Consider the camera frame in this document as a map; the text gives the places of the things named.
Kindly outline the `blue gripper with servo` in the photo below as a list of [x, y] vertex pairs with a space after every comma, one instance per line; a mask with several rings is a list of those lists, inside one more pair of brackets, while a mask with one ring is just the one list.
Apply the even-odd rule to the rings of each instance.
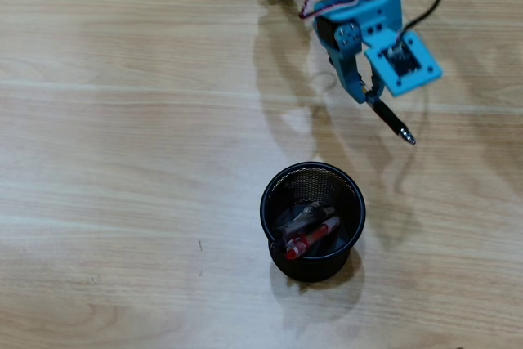
[[[358, 104], [365, 101], [356, 56], [363, 47], [386, 50], [396, 45], [402, 29], [401, 0], [322, 0], [314, 9], [327, 11], [314, 18], [314, 29], [337, 72], [343, 89]], [[367, 99], [379, 99], [384, 82], [371, 65], [371, 88]]]

